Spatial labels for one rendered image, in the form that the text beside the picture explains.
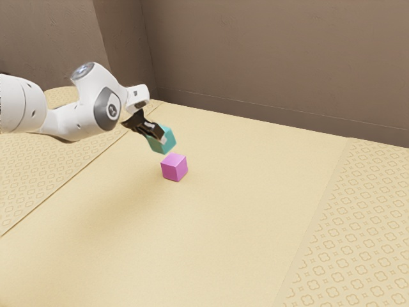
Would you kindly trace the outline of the teal block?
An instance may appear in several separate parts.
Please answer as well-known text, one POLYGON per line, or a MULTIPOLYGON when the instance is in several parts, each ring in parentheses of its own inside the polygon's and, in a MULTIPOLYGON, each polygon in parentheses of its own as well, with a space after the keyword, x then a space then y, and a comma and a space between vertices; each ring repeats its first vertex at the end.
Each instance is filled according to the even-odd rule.
POLYGON ((168 154, 176 145, 176 139, 172 130, 169 127, 159 125, 159 127, 164 131, 164 137, 166 141, 162 144, 160 141, 156 140, 154 137, 146 135, 146 140, 150 148, 159 154, 168 154))

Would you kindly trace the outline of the pink block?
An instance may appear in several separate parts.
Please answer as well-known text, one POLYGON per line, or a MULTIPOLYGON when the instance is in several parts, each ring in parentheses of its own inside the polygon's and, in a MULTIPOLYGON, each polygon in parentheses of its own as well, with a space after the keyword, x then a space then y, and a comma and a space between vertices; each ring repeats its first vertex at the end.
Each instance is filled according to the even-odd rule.
POLYGON ((186 156, 178 153, 169 153, 160 166, 163 177, 175 182, 179 182, 188 172, 186 156))

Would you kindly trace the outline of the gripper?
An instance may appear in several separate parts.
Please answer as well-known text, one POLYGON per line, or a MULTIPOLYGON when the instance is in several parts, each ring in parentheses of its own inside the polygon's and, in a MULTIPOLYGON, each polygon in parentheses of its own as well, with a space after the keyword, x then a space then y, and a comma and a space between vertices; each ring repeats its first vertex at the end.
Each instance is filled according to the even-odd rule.
POLYGON ((161 144, 167 142, 162 127, 155 122, 147 121, 144 117, 143 109, 135 112, 129 119, 121 122, 121 124, 127 129, 142 134, 145 138, 151 137, 161 144))

